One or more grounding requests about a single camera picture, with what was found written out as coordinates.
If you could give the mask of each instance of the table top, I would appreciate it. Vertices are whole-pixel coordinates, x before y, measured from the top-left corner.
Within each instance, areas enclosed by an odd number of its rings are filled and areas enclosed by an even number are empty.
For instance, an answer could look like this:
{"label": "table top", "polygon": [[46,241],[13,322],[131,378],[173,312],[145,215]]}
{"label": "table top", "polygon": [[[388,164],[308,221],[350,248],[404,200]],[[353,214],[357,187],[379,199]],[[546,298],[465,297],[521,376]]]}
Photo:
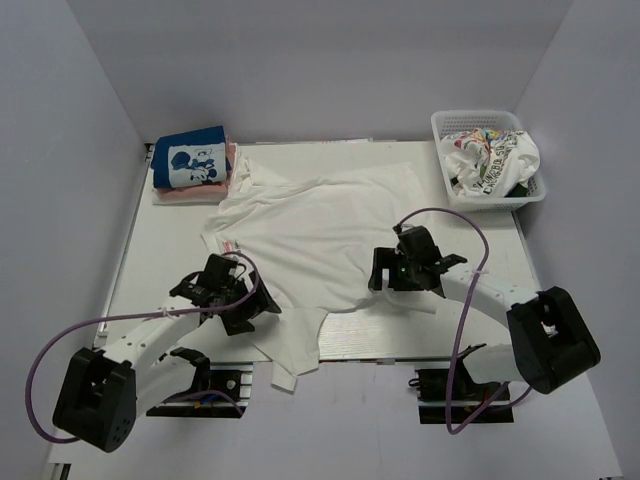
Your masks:
{"label": "table top", "polygon": [[[252,145],[242,150],[294,181],[411,162],[424,188],[425,206],[446,205],[432,142]],[[156,309],[177,279],[201,268],[207,256],[200,230],[216,208],[154,206],[150,178],[144,188],[112,314]],[[535,288],[511,214],[472,217],[492,247],[487,269]],[[390,225],[398,220],[389,219]],[[429,226],[444,254],[480,259],[482,245],[462,222],[438,214]],[[448,356],[459,305],[446,302],[441,307],[437,316],[394,317],[366,310],[329,315],[319,338],[321,358]],[[110,336],[117,338],[136,324],[112,324]],[[213,361],[265,360],[238,337],[212,340],[206,353]],[[463,344],[508,341],[497,322],[478,312],[470,315]],[[143,416],[127,443],[112,454],[82,442],[55,445],[49,462],[71,463],[69,480],[583,480],[620,475],[586,375],[553,395],[530,396],[514,410],[513,424],[471,425],[457,436],[448,435],[443,425],[419,424],[415,393],[406,387],[412,375],[406,364],[322,363],[318,372],[300,377],[291,396],[273,389],[270,364],[258,363],[249,408],[239,421]],[[515,396],[524,387],[510,388]]]}
{"label": "table top", "polygon": [[[292,181],[317,175],[372,166],[410,162],[424,189],[425,206],[446,206],[446,193],[433,142],[311,143],[249,145],[242,154]],[[110,314],[153,311],[186,273],[202,268],[207,249],[200,237],[205,219],[215,215],[214,205],[157,206],[152,204],[151,175],[147,175]],[[477,263],[483,247],[464,222],[446,214],[431,214],[430,228],[444,254],[457,253]],[[519,233],[510,212],[471,215],[492,246],[487,269],[523,287],[535,282]],[[392,226],[399,219],[389,219]],[[433,312],[394,309],[358,310],[329,314],[318,339],[321,360],[425,358],[448,356],[455,335],[460,305],[425,293]],[[109,325],[109,339],[119,338],[139,321]],[[207,324],[199,330],[206,330]],[[213,362],[266,361],[242,336],[215,337],[199,331],[193,348]],[[189,345],[190,337],[184,344]],[[507,330],[485,315],[472,311],[463,344],[509,343]]]}

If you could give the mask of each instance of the white plastic basket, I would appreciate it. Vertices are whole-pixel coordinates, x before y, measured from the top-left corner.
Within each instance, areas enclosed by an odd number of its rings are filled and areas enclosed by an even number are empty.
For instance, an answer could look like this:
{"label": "white plastic basket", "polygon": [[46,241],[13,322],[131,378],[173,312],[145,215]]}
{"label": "white plastic basket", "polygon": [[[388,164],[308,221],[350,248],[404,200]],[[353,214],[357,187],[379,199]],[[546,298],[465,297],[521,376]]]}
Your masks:
{"label": "white plastic basket", "polygon": [[531,202],[539,202],[547,194],[547,189],[540,175],[540,171],[529,179],[529,189],[526,197],[520,198],[482,198],[464,197],[454,193],[449,181],[444,155],[440,148],[440,140],[452,133],[458,133],[474,128],[492,128],[495,130],[522,130],[518,118],[509,112],[498,110],[451,110],[436,112],[431,116],[433,136],[436,139],[436,149],[440,168],[447,188],[449,206],[458,211],[478,210],[506,210],[513,211]]}

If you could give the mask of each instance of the stack of folded clothes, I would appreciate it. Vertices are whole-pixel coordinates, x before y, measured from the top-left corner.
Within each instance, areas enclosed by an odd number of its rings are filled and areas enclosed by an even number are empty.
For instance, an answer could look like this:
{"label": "stack of folded clothes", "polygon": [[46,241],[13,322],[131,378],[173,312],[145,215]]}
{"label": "stack of folded clothes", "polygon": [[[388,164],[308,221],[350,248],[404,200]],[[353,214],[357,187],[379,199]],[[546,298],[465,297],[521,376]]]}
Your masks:
{"label": "stack of folded clothes", "polygon": [[155,145],[153,203],[217,203],[227,196],[237,145],[223,127],[160,138]]}

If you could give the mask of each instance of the cartoon graphic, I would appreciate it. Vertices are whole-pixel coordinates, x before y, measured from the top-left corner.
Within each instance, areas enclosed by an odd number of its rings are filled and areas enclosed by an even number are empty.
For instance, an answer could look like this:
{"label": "cartoon graphic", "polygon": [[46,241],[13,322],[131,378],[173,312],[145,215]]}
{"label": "cartoon graphic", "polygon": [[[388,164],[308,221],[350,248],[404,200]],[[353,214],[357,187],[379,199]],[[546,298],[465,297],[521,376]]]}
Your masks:
{"label": "cartoon graphic", "polygon": [[198,148],[193,153],[193,156],[186,151],[176,153],[171,159],[173,169],[191,170],[191,180],[201,181],[203,185],[212,185],[214,182],[220,181],[218,171],[214,167],[213,149]]}

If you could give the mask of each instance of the gray wall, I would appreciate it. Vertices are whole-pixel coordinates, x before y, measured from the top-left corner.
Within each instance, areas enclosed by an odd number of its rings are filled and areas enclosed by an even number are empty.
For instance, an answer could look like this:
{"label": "gray wall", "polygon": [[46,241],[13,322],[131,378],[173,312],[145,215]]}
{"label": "gray wall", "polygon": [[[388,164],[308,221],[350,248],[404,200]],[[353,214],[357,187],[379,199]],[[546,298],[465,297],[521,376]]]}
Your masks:
{"label": "gray wall", "polygon": [[423,139],[513,110],[571,0],[69,0],[145,141]]}
{"label": "gray wall", "polygon": [[[28,367],[55,333],[100,312],[143,146],[63,0],[3,2],[0,32],[0,476],[13,480],[40,478],[48,449],[25,414]],[[37,378],[48,429],[86,336]]]}
{"label": "gray wall", "polygon": [[640,2],[577,0],[517,108],[549,188],[522,212],[527,243],[602,350],[589,376],[627,479],[640,479],[638,52]]}

